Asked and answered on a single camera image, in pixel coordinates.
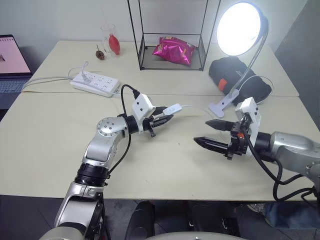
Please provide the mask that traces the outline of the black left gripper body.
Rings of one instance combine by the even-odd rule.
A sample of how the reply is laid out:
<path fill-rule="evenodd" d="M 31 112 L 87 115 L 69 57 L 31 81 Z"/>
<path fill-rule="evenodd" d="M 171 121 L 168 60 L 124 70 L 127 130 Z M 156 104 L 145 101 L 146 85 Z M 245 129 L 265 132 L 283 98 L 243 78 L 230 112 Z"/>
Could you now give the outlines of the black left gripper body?
<path fill-rule="evenodd" d="M 156 134 L 153 130 L 153 125 L 154 125 L 154 117 L 153 117 L 153 113 L 151 113 L 150 116 L 146 117 L 143 120 L 143 131 L 149 132 L 149 134 L 152 138 L 154 138 L 156 136 Z"/>

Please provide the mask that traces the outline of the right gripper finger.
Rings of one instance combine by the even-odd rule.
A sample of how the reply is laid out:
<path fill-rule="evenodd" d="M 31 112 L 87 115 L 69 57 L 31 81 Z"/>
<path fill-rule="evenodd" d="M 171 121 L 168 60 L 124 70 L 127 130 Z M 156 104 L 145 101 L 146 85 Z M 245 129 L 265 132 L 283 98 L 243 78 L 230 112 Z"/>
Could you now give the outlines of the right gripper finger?
<path fill-rule="evenodd" d="M 215 141 L 209 137 L 194 137 L 193 140 L 202 148 L 217 152 L 223 155 L 228 153 L 229 145 L 223 142 Z"/>
<path fill-rule="evenodd" d="M 205 124 L 210 126 L 211 128 L 214 128 L 215 130 L 230 132 L 235 123 L 221 119 L 212 119 L 206 121 Z"/>

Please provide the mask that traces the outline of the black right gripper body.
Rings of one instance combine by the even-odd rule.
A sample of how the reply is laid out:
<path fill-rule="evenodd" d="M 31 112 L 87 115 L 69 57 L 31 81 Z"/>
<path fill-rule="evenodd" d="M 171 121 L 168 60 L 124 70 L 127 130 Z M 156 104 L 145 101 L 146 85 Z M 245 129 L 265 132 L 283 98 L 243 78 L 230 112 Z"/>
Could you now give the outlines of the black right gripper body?
<path fill-rule="evenodd" d="M 232 160 L 233 155 L 245 154 L 248 148 L 244 133 L 248 132 L 250 126 L 250 117 L 244 116 L 240 121 L 230 122 L 226 121 L 224 130 L 230 132 L 230 143 L 227 148 L 225 156 L 228 160 Z"/>

